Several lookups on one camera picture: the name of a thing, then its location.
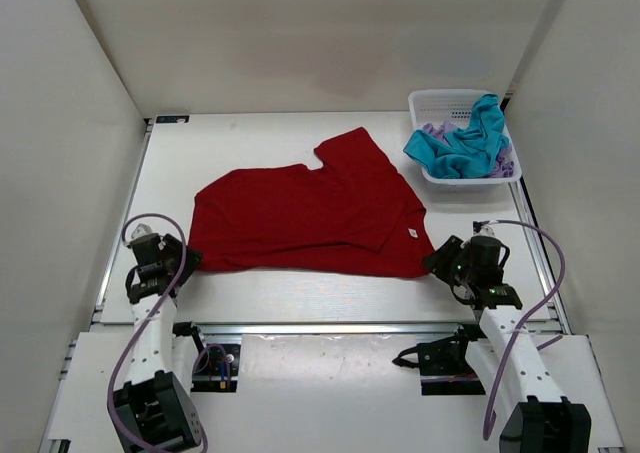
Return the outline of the red t-shirt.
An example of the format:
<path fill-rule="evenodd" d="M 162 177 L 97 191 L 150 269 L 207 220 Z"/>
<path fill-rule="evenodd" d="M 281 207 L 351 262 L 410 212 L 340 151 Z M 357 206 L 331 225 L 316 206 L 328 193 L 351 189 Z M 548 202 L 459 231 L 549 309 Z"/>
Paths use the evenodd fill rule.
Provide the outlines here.
<path fill-rule="evenodd" d="M 367 130 L 314 153 L 316 169 L 236 169 L 195 195 L 189 245 L 203 255 L 201 270 L 427 275 L 426 208 Z"/>

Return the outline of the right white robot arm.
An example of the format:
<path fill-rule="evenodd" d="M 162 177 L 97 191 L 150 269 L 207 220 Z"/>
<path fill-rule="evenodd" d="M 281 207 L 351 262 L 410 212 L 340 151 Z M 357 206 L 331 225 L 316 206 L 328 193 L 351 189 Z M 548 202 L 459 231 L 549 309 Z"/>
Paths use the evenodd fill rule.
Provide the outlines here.
<path fill-rule="evenodd" d="M 502 452 L 586 452 L 592 420 L 553 379 L 526 327 L 516 290 L 503 280 L 509 248 L 480 233 L 450 237 L 423 261 L 474 313 L 454 334 L 401 351 L 393 364 L 417 369 L 425 394 L 487 395 L 482 433 Z"/>

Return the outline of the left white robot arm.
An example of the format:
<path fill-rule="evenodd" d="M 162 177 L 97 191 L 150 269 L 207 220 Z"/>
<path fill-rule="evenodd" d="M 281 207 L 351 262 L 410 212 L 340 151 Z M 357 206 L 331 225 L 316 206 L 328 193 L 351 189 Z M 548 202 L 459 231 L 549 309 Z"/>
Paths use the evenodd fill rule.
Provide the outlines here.
<path fill-rule="evenodd" d="M 176 321 L 176 298 L 202 255 L 144 224 L 128 247 L 136 260 L 125 280 L 134 344 L 110 382 L 108 412 L 124 451 L 187 452 L 203 445 L 190 397 L 203 340 L 194 323 Z"/>

